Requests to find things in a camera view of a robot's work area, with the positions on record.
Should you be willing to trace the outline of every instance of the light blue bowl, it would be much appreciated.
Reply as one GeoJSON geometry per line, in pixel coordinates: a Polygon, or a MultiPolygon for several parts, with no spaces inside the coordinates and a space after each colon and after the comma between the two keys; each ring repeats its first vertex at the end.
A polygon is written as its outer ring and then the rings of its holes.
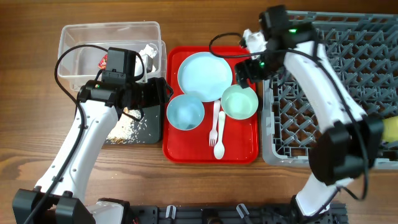
{"type": "Polygon", "coordinates": [[[192,95],[180,95],[172,99],[166,111],[170,124],[182,131],[189,131],[203,121],[205,107],[199,98],[192,95]]]}

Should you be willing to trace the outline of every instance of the red tray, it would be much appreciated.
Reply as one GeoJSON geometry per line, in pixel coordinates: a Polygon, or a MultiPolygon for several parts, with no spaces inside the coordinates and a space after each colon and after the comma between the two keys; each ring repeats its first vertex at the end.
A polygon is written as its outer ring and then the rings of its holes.
{"type": "MultiPolygon", "coordinates": [[[[208,47],[176,47],[167,59],[167,83],[173,88],[172,98],[183,94],[177,81],[181,63],[197,52],[208,52],[208,47]]],[[[214,47],[215,52],[225,55],[246,54],[240,47],[214,47]]],[[[236,83],[234,66],[245,58],[226,59],[233,72],[233,84],[236,83]]],[[[257,113],[245,120],[234,120],[226,117],[223,144],[224,157],[217,160],[213,147],[209,146],[209,133],[213,124],[213,102],[203,103],[205,118],[191,131],[181,131],[170,125],[165,115],[163,153],[172,162],[195,164],[248,164],[256,159],[259,153],[257,113]]]]}

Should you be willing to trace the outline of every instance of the dish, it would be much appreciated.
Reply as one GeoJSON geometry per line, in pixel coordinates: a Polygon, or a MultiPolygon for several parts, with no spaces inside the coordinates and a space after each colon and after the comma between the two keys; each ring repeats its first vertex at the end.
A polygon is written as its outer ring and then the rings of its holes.
{"type": "Polygon", "coordinates": [[[192,95],[176,96],[167,106],[166,116],[170,124],[182,131],[189,131],[203,121],[205,107],[192,95]]]}
{"type": "Polygon", "coordinates": [[[257,111],[259,99],[251,88],[232,85],[223,93],[221,106],[230,118],[248,119],[257,111]]]}
{"type": "Polygon", "coordinates": [[[199,52],[186,58],[177,76],[181,90],[202,102],[220,99],[232,84],[232,70],[226,60],[209,52],[199,52]]]}

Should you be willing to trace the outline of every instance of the clear plastic container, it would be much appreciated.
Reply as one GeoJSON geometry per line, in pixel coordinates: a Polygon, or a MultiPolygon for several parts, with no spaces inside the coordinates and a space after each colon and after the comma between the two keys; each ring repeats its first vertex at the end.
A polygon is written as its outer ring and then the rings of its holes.
{"type": "MultiPolygon", "coordinates": [[[[68,25],[62,29],[58,57],[68,49],[81,44],[93,44],[106,49],[118,47],[139,52],[148,44],[158,51],[154,58],[155,70],[146,74],[146,79],[165,75],[166,50],[157,22],[110,22],[98,24],[68,25]]],[[[70,82],[78,91],[88,80],[94,79],[98,63],[106,52],[84,47],[70,52],[63,58],[58,75],[70,82]]]]}

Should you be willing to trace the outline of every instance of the light blue plate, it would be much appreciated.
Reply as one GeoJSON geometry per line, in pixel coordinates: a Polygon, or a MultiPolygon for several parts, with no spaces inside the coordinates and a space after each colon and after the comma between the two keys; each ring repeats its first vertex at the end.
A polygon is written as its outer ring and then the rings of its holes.
{"type": "Polygon", "coordinates": [[[215,101],[232,84],[231,67],[223,58],[199,52],[182,62],[178,84],[185,94],[196,96],[202,102],[215,101]]]}
{"type": "Polygon", "coordinates": [[[169,123],[182,131],[199,126],[205,117],[203,103],[192,95],[179,95],[167,106],[166,116],[169,123]]]}

